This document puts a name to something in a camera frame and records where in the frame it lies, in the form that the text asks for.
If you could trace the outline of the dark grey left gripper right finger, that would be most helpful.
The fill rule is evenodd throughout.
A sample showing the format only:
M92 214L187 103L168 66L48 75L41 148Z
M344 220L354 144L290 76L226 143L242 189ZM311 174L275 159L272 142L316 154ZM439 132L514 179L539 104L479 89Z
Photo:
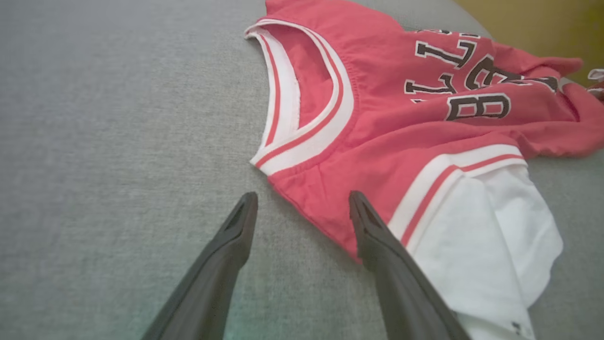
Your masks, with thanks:
M360 191L349 196L357 256L376 284L390 340L468 340L466 333L412 256Z

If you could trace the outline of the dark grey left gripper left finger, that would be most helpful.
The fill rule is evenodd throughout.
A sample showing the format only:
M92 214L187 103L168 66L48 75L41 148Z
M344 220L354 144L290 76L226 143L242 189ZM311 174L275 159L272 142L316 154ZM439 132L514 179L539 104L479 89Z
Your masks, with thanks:
M246 192L143 335L144 340L221 340L240 269L251 252L258 196Z

